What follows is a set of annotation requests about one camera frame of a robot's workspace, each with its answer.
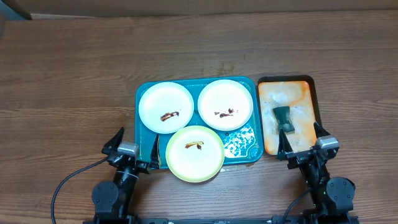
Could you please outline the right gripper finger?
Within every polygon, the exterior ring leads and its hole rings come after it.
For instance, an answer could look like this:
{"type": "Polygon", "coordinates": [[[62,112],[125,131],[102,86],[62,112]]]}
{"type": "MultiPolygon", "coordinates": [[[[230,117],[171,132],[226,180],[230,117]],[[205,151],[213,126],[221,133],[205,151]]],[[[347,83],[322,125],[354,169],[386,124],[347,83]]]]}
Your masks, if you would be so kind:
{"type": "Polygon", "coordinates": [[[320,125],[317,121],[314,122],[313,126],[314,126],[314,130],[315,130],[315,134],[316,134],[317,138],[325,137],[325,136],[329,136],[330,135],[330,133],[328,131],[326,131],[322,127],[322,125],[320,125]]]}
{"type": "Polygon", "coordinates": [[[283,129],[279,130],[279,146],[277,151],[277,159],[280,161],[287,160],[288,154],[293,153],[292,147],[287,139],[283,129]]]}

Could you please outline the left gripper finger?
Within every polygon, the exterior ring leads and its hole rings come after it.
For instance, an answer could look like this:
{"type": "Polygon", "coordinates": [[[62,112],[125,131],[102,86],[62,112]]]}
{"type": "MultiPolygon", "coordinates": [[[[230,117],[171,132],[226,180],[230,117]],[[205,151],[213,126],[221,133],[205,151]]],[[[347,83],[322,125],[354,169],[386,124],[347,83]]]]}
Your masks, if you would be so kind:
{"type": "Polygon", "coordinates": [[[160,168],[159,162],[159,134],[156,135],[154,145],[151,150],[150,154],[150,164],[149,166],[152,169],[159,169],[160,168]]]}
{"type": "Polygon", "coordinates": [[[110,155],[112,152],[117,151],[120,143],[124,136],[124,127],[120,130],[103,146],[101,152],[106,155],[110,155]]]}

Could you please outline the green yellow scrubbing sponge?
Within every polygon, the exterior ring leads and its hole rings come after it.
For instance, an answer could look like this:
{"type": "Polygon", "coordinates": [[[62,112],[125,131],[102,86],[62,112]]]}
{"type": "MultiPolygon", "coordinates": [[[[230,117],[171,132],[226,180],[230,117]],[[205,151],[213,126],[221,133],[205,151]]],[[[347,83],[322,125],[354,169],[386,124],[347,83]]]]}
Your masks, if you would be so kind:
{"type": "Polygon", "coordinates": [[[277,130],[283,130],[284,133],[291,133],[295,131],[294,125],[290,118],[290,107],[280,106],[273,108],[273,113],[277,121],[277,130]]]}

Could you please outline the light green plate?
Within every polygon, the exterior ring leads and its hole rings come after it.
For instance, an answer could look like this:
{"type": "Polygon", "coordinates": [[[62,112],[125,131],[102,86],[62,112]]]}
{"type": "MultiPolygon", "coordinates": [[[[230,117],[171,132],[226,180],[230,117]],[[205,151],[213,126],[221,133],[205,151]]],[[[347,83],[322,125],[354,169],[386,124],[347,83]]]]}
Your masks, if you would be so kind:
{"type": "Polygon", "coordinates": [[[187,126],[170,138],[165,150],[170,171],[179,179],[199,183],[213,178],[224,163],[224,144],[212,129],[187,126]]]}

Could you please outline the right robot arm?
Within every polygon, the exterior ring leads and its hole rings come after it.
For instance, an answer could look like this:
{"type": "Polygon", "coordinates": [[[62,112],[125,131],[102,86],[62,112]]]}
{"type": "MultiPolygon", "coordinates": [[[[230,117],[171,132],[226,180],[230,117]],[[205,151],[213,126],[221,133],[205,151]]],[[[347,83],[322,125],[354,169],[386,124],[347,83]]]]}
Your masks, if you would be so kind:
{"type": "Polygon", "coordinates": [[[358,223],[352,217],[355,184],[345,177],[330,177],[326,163],[335,158],[340,143],[317,122],[314,124],[317,137],[315,144],[307,151],[294,152],[284,130],[279,131],[277,159],[287,161],[289,169],[300,169],[308,189],[298,196],[286,209],[281,223],[358,223]],[[301,215],[290,216],[294,205],[309,195],[313,208],[301,215]]]}

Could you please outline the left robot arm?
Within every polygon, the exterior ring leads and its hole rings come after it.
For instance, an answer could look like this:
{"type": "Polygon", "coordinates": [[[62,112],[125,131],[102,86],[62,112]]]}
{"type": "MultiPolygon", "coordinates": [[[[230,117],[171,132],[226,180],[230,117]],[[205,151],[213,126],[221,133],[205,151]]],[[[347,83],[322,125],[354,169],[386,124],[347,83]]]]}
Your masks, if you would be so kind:
{"type": "Polygon", "coordinates": [[[130,211],[134,189],[140,174],[150,174],[160,168],[159,136],[155,137],[150,161],[138,159],[139,146],[124,142],[124,128],[121,128],[102,148],[107,155],[106,162],[116,168],[113,180],[98,183],[91,194],[95,205],[93,223],[142,223],[130,211]]]}

